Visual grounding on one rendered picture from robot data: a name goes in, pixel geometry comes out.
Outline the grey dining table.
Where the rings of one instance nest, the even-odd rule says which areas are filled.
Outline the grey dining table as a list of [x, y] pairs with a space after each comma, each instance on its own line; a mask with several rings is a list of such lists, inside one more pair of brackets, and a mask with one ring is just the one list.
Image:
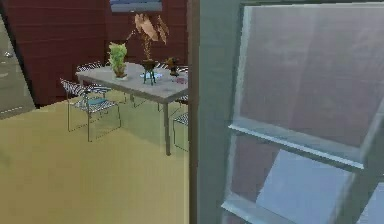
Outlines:
[[165, 153], [167, 156], [170, 156], [171, 141], [169, 136], [168, 106], [176, 99], [188, 94], [188, 84], [186, 82], [177, 83], [174, 81], [168, 75], [168, 69], [155, 68], [154, 71], [161, 74], [161, 77], [153, 85], [144, 83], [144, 79], [141, 77], [141, 74], [144, 73], [144, 68], [139, 64], [130, 62], [126, 62], [126, 77], [123, 79], [116, 78], [110, 66], [76, 72], [76, 76], [80, 84], [84, 82], [100, 84], [162, 105]]

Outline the light blue plate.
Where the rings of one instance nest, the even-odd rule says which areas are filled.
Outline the light blue plate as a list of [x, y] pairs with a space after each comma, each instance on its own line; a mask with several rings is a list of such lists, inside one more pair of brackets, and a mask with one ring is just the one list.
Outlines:
[[[158, 78], [161, 78], [162, 76], [163, 76], [163, 74], [154, 72], [154, 76], [153, 76], [153, 77], [154, 77], [155, 79], [158, 79]], [[144, 74], [144, 73], [140, 74], [140, 77], [141, 77], [141, 78], [144, 78], [144, 77], [145, 77], [147, 80], [152, 78], [152, 76], [151, 76], [151, 74], [150, 74], [149, 72], [147, 72], [147, 73], [145, 73], [145, 74]]]

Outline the brown leafy plant on stand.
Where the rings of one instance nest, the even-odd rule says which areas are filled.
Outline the brown leafy plant on stand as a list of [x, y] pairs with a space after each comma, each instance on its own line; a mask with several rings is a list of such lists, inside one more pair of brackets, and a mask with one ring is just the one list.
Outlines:
[[138, 35], [142, 40], [143, 53], [145, 58], [141, 61], [144, 68], [143, 83], [150, 80], [151, 84], [156, 82], [154, 68], [155, 60], [152, 58], [151, 46], [153, 42], [162, 41], [167, 44], [169, 36], [169, 28], [162, 19], [161, 15], [155, 17], [144, 13], [137, 13], [134, 16], [133, 24], [135, 28], [128, 35], [126, 40], [130, 40], [132, 36]]

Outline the framed wall picture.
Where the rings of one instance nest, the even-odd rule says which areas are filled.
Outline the framed wall picture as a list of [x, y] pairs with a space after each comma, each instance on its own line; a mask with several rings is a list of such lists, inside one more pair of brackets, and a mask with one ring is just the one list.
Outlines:
[[109, 0], [113, 12], [153, 12], [162, 10], [162, 0]]

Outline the grey glazed room door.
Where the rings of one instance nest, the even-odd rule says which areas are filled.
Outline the grey glazed room door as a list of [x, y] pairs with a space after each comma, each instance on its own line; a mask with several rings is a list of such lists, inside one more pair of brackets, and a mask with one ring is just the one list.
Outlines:
[[191, 224], [384, 224], [384, 0], [190, 0]]

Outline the green potted plant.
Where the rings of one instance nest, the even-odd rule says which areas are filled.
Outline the green potted plant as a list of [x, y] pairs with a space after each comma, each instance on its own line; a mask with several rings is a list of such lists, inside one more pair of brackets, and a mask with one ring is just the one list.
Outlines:
[[115, 73], [117, 78], [124, 78], [126, 64], [124, 62], [125, 56], [127, 54], [127, 48], [125, 44], [117, 44], [111, 42], [109, 44], [109, 59], [108, 62], [110, 64], [111, 69]]

